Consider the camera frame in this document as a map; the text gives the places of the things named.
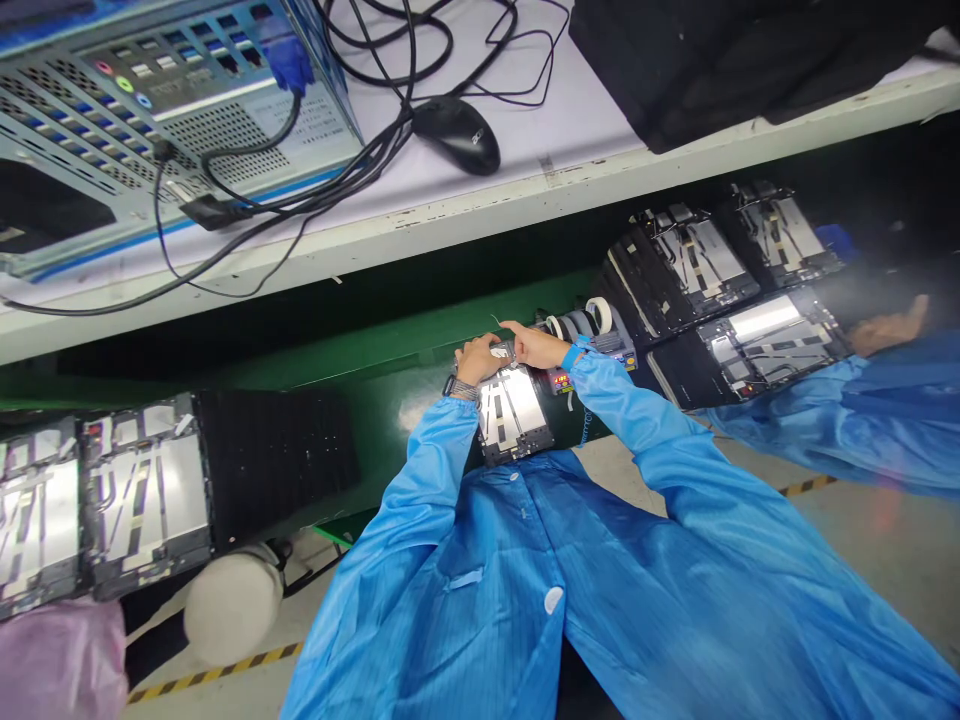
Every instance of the white shelf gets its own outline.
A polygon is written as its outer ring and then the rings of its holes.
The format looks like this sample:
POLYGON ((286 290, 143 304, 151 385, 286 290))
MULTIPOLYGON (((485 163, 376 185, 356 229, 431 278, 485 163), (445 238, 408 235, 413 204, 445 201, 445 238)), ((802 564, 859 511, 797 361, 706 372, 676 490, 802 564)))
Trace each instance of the white shelf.
MULTIPOLYGON (((545 3, 521 0, 520 29, 553 29, 562 16, 545 3)), ((348 3, 338 7, 348 8, 348 3)), ((453 59, 418 93, 449 89, 486 52, 482 38, 499 14, 496 3, 461 3, 443 17, 458 34, 453 59), (463 28, 475 42, 460 39, 463 28)), ((420 48, 429 57, 430 42, 420 48)), ((392 72, 407 62, 404 43, 384 53, 392 72)), ((492 69, 489 87, 523 87, 535 78, 543 47, 511 50, 492 69)), ((368 58, 356 63, 375 72, 368 58)), ((664 155, 643 147, 584 62, 564 38, 547 103, 519 110, 484 98, 472 100, 500 141, 503 167, 490 178, 465 176, 414 138, 381 180, 318 219, 263 294, 339 276, 525 225, 636 197, 960 108, 960 69, 912 60, 872 90, 791 123, 744 123, 664 155)), ((389 91, 352 85, 351 98, 365 136, 397 112, 389 91)), ((275 229, 234 252, 200 282, 226 292, 252 289, 286 250, 299 222, 275 229)), ((215 251, 225 235, 192 228, 170 237, 175 264, 188 269, 215 251)), ((156 243, 73 268, 38 285, 0 276, 0 292, 23 302, 83 308, 133 298, 170 279, 156 243)), ((422 282, 411 278, 411 282, 422 282)), ((0 308, 0 365, 229 304, 181 288, 123 313, 59 318, 0 308)))

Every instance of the computer mouse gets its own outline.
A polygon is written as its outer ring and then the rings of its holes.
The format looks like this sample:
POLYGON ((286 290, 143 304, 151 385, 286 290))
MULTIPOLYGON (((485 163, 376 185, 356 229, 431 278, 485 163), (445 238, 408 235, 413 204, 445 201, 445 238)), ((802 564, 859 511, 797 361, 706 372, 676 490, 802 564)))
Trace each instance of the computer mouse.
POLYGON ((413 131, 471 175, 500 169, 500 145, 493 130, 472 105, 443 95, 413 111, 413 131))

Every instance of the blue lab coat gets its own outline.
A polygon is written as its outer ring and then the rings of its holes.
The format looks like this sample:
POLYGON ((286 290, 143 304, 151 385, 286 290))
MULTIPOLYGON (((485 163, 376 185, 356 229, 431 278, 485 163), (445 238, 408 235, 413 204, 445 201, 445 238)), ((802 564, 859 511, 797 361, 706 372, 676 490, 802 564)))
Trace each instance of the blue lab coat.
POLYGON ((775 490, 619 363, 572 371, 670 518, 571 452, 462 476, 443 399, 341 564, 283 708, 293 718, 553 718, 562 637, 627 718, 945 718, 960 679, 775 490))
POLYGON ((960 500, 960 331, 851 357, 704 416, 825 475, 960 500))

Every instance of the yellow and black hazard tape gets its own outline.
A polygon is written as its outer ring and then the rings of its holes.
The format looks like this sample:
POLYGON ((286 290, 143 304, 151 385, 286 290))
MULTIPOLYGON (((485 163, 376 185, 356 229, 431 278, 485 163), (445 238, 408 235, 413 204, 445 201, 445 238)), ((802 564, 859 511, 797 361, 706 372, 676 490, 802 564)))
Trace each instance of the yellow and black hazard tape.
POLYGON ((275 663, 278 660, 283 660, 284 658, 295 657, 299 655, 302 650, 302 642, 294 643, 293 645, 287 645, 286 647, 277 648, 276 650, 271 650, 270 652, 260 653, 259 655, 248 657, 247 659, 241 660, 233 665, 227 665, 226 667, 222 668, 214 668, 213 670, 207 670, 206 672, 197 673, 196 675, 187 675, 179 680, 171 680, 163 685, 154 685, 146 690, 137 690, 136 692, 130 693, 130 696, 127 698, 127 704, 133 705, 138 702, 143 702, 144 700, 153 700, 154 698, 169 695, 173 692, 179 692, 180 690, 186 690, 190 687, 196 687, 197 685, 213 682, 214 680, 219 680, 220 678, 227 677, 228 675, 236 675, 237 673, 244 672, 245 670, 269 665, 270 663, 275 663))
POLYGON ((812 480, 806 480, 802 483, 797 483, 796 485, 788 485, 780 491, 780 494, 784 497, 796 497, 797 495, 803 495, 803 493, 810 492, 811 490, 819 490, 820 488, 824 488, 827 485, 835 483, 836 481, 836 478, 832 478, 829 475, 820 475, 812 480))

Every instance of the gray floor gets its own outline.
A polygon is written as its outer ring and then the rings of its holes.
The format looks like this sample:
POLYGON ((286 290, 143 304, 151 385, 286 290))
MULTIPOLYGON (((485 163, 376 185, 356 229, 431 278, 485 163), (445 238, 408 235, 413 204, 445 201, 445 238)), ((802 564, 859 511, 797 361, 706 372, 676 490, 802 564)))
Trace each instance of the gray floor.
MULTIPOLYGON (((717 445, 731 462, 777 489, 815 475, 732 440, 720 439, 717 445)), ((644 486, 629 451, 616 438, 589 443, 577 453, 598 484, 631 504, 665 514, 663 498, 644 486)), ((960 613, 956 611, 960 600, 960 504, 844 482, 805 493, 793 502, 837 552, 960 669, 960 613)), ((332 557, 326 541, 311 532, 298 538, 296 554, 311 567, 319 567, 332 557)), ((284 602, 277 625, 261 651, 306 637, 331 577, 322 578, 284 602)), ((171 601, 168 611, 179 602, 179 598, 171 601)), ((294 664, 295 660, 289 658, 147 700, 129 706, 124 720, 276 717, 294 664)), ((140 687, 204 669, 188 648, 140 687)))

